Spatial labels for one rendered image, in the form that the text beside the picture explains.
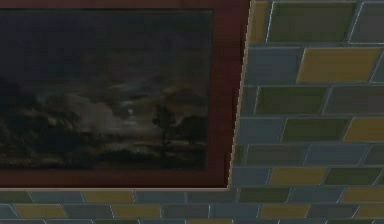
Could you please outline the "dark landscape painting red frame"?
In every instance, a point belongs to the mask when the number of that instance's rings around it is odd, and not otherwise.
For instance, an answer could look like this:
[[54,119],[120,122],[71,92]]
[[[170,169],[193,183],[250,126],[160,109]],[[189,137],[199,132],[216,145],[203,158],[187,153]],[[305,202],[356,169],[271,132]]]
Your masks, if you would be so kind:
[[0,189],[229,182],[243,0],[0,0]]

